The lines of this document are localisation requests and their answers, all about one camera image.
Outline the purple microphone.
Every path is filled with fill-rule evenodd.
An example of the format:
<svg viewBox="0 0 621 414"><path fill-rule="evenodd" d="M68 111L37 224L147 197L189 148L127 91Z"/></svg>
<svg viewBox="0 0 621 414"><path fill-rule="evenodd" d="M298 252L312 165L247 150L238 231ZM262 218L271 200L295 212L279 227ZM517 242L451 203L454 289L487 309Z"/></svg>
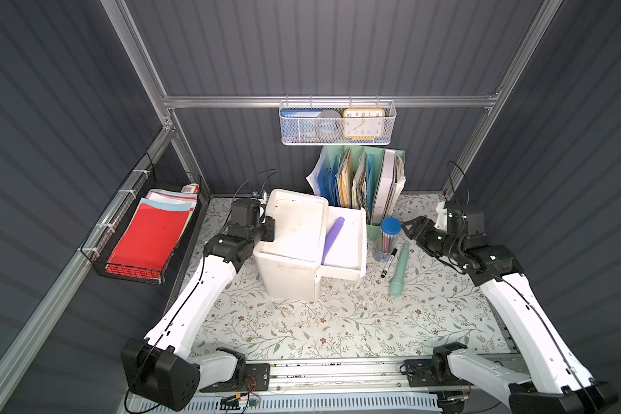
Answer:
<svg viewBox="0 0 621 414"><path fill-rule="evenodd" d="M334 222L334 224L332 225L329 232L327 233L325 242L324 242L324 251L323 251L323 256L322 256L322 261L321 261L322 265L324 265L329 252L331 251L333 245L335 244L336 239L340 235L340 232L343 228L344 223L345 223L345 218L338 217L336 221Z"/></svg>

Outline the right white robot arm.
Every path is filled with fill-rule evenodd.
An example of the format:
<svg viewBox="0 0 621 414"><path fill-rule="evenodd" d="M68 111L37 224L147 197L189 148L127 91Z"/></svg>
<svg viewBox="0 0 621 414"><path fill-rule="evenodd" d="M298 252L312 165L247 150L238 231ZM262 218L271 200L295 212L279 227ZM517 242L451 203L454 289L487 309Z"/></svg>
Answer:
<svg viewBox="0 0 621 414"><path fill-rule="evenodd" d="M619 401L613 387L597 381L562 340L514 253L488 242L484 214L475 205L441 203L435 220L416 217L402 229L427 255L469 276L528 369L514 372L453 342L433 350L428 370L436 383L465 381L513 413L602 413Z"/></svg>

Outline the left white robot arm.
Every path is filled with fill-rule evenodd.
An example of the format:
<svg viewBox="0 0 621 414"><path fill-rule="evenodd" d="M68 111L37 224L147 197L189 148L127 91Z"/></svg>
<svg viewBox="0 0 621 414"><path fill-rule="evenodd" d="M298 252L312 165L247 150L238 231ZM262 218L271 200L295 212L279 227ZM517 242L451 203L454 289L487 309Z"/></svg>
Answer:
<svg viewBox="0 0 621 414"><path fill-rule="evenodd" d="M143 339L131 339L122 348L129 393L179 412L201 389L245 384L242 353L217 348L196 361L190 353L212 307L256 245L274 241L275 221L266 207L263 190L234 199L222 229L205 243L201 263L186 288Z"/></svg>

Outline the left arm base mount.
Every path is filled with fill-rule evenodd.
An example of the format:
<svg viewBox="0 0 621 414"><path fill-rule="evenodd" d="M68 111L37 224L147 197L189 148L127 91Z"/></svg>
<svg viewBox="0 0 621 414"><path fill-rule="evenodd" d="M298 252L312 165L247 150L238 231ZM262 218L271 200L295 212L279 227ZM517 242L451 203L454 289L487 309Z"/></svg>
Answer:
<svg viewBox="0 0 621 414"><path fill-rule="evenodd" d="M271 366L267 363L246 363L239 366L232 377L204 388L200 393L246 393L246 391L264 392L269 388Z"/></svg>

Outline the white drawer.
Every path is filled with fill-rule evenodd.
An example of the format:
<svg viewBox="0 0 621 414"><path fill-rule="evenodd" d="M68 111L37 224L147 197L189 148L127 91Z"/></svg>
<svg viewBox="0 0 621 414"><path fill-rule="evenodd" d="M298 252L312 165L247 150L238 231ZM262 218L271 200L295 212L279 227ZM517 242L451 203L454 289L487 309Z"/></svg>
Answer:
<svg viewBox="0 0 621 414"><path fill-rule="evenodd" d="M367 269L366 212L364 209L330 206L326 235L338 217L344 217L345 223L324 265L320 265L317 273L322 279L342 279L359 286Z"/></svg>

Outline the white drawer cabinet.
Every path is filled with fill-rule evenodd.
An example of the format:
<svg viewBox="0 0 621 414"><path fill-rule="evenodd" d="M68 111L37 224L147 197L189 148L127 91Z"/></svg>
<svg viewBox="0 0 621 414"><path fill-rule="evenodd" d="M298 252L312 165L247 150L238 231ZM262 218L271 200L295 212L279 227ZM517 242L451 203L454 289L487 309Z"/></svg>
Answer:
<svg viewBox="0 0 621 414"><path fill-rule="evenodd" d="M320 294L328 201L283 189L272 191L266 214L275 221L274 240L261 241L255 263L269 296L304 302Z"/></svg>

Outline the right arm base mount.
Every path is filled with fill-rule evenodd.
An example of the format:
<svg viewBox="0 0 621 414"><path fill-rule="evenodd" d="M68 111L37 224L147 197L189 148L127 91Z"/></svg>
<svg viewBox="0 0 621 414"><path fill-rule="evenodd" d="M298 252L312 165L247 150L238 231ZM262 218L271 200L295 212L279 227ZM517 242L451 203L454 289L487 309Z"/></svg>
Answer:
<svg viewBox="0 0 621 414"><path fill-rule="evenodd" d="M421 386L467 386L450 371L448 356L454 351L467 349L463 343L454 342L433 349L431 358L404 360L400 372L407 377L410 387Z"/></svg>

